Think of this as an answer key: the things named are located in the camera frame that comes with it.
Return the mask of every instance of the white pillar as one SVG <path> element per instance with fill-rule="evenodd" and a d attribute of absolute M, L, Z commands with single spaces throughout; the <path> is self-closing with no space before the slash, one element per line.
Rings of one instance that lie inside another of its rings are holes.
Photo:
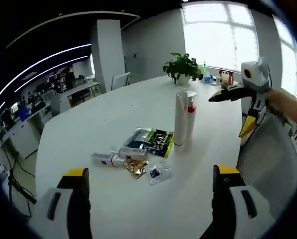
<path fill-rule="evenodd" d="M 119 20 L 97 20 L 92 28 L 91 49 L 100 90 L 111 90 L 113 76 L 125 73 Z"/>

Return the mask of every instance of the robotic hand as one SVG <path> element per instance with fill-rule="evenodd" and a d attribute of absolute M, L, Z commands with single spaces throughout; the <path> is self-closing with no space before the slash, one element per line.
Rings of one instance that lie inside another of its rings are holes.
<path fill-rule="evenodd" d="M 244 97 L 252 97 L 252 103 L 248 110 L 239 137 L 244 137 L 260 124 L 266 113 L 267 91 L 272 86 L 270 68 L 263 58 L 258 61 L 242 63 L 243 84 L 230 86 L 215 93 L 208 101 L 220 102 L 235 101 Z"/>

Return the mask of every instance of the round table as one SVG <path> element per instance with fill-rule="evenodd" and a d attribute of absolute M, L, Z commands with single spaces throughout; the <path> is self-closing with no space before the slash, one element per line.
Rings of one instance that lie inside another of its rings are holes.
<path fill-rule="evenodd" d="M 242 113 L 240 100 L 208 102 L 219 86 L 190 81 L 189 90 L 197 93 L 192 148 L 172 149 L 171 179 L 150 186 L 147 175 L 136 180 L 126 169 L 96 165 L 90 157 L 118 149 L 137 127 L 174 130 L 179 87 L 163 76 L 110 91 L 51 119 L 37 154 L 37 199 L 66 171 L 87 167 L 93 238 L 199 238 L 212 222 L 213 165 L 236 166 Z"/>

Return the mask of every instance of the office chair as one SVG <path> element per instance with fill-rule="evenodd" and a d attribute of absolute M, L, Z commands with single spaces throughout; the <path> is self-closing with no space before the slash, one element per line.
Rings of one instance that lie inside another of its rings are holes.
<path fill-rule="evenodd" d="M 254 186 L 278 217 L 297 187 L 297 154 L 281 121 L 267 113 L 241 147 L 237 168 L 246 184 Z"/>
<path fill-rule="evenodd" d="M 130 77 L 130 72 L 119 76 L 114 76 L 112 78 L 111 91 L 123 86 L 127 86 L 129 84 L 129 77 Z"/>

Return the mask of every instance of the small plastic bag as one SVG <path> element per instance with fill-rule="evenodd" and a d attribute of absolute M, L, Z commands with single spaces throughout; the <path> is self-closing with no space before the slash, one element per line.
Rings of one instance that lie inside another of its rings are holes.
<path fill-rule="evenodd" d="M 146 167 L 146 172 L 151 186 L 172 177 L 172 172 L 166 160 L 150 164 Z"/>

